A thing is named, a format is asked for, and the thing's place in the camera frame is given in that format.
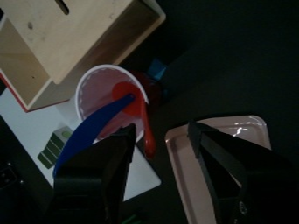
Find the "black surface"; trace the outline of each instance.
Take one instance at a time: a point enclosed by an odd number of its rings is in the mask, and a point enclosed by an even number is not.
[[[168,90],[166,102],[150,116],[157,141],[150,164],[162,183],[126,201],[122,211],[124,215],[137,212],[146,219],[144,223],[182,224],[186,220],[164,144],[165,132],[173,126],[193,118],[260,116],[268,127],[272,150],[291,161],[299,172],[299,3],[157,2],[166,21],[122,66],[146,69],[152,57],[168,65],[161,79]],[[2,145],[13,148],[10,136],[2,135],[6,134],[1,123],[1,149]],[[21,163],[30,163],[28,155],[14,156]],[[48,187],[33,180],[41,174],[24,172],[34,187],[40,191],[46,189],[42,191],[46,195]]]

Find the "wooden board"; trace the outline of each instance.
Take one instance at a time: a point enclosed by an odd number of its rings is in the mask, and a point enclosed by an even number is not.
[[[0,76],[25,110],[68,100],[81,75],[118,65],[164,21],[154,0],[1,0],[0,8]]]

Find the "blue handle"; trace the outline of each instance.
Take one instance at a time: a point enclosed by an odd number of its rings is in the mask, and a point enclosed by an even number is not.
[[[126,94],[118,100],[110,102],[106,106],[96,110],[81,122],[62,147],[53,167],[53,177],[56,176],[56,172],[61,165],[74,156],[74,154],[92,145],[109,120],[133,100],[134,96],[132,94]]]

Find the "pink tray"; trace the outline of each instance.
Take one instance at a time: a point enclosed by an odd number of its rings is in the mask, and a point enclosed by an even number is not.
[[[271,149],[267,124],[255,115],[216,117],[197,122]],[[188,222],[215,224],[209,191],[186,137],[186,124],[169,129],[164,139]]]

